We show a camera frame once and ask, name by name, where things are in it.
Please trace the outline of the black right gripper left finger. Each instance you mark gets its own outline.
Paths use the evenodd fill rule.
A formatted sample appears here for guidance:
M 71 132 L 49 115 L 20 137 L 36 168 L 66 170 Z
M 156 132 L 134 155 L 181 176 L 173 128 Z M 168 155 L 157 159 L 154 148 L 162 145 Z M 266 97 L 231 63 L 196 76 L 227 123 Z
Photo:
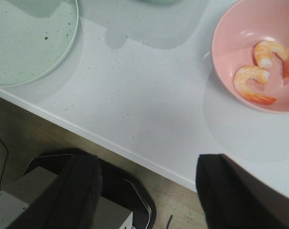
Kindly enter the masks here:
M 8 227 L 90 229 L 102 183 L 98 157 L 73 156 L 52 184 Z

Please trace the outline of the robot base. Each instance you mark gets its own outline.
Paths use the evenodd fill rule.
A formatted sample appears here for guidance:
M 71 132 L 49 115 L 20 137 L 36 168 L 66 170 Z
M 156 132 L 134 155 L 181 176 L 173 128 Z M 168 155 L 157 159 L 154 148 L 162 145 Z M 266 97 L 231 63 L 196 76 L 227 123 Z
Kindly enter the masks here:
M 81 155 L 90 154 L 67 148 L 32 159 L 23 176 L 0 191 L 0 229 L 9 229 L 59 176 L 70 158 Z M 151 229 L 156 207 L 146 188 L 130 173 L 98 159 L 103 183 L 92 229 Z

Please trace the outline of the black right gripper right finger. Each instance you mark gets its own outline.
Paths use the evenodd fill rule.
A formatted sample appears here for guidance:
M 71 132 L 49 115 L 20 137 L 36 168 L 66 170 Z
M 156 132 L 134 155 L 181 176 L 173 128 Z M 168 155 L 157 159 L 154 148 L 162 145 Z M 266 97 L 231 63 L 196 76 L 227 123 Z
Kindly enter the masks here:
M 289 198 L 224 154 L 201 154 L 196 190 L 210 229 L 289 229 Z

